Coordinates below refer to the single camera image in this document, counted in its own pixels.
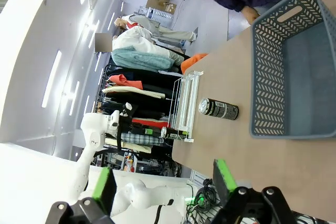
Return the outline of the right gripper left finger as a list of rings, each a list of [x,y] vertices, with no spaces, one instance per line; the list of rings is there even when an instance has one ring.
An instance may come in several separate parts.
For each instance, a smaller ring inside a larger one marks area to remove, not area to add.
[[[110,218],[117,186],[110,168],[105,167],[96,183],[92,196],[77,200],[73,205],[55,202],[46,223],[113,223]]]

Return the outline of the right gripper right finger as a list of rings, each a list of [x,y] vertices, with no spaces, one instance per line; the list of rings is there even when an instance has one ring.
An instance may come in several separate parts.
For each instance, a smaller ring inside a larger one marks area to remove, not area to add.
[[[258,223],[296,223],[296,219],[278,187],[262,191],[238,186],[223,159],[213,162],[213,183],[222,208],[211,223],[241,223],[253,218]]]

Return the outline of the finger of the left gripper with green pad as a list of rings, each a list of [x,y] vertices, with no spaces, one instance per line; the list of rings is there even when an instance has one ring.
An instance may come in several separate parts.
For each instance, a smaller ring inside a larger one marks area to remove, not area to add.
[[[144,129],[145,135],[150,136],[161,136],[161,129],[158,127],[149,127]]]

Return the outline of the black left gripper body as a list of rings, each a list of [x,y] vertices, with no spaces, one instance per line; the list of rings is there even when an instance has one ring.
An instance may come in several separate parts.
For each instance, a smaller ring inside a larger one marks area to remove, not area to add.
[[[131,117],[121,116],[119,117],[119,136],[122,134],[145,134],[145,127],[141,123],[132,122]]]

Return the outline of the person's right hand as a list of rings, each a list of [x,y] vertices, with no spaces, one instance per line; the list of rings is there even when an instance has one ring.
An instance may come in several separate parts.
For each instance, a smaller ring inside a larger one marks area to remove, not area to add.
[[[245,6],[241,10],[241,13],[250,25],[252,25],[253,22],[260,16],[260,14],[254,8],[249,6]]]

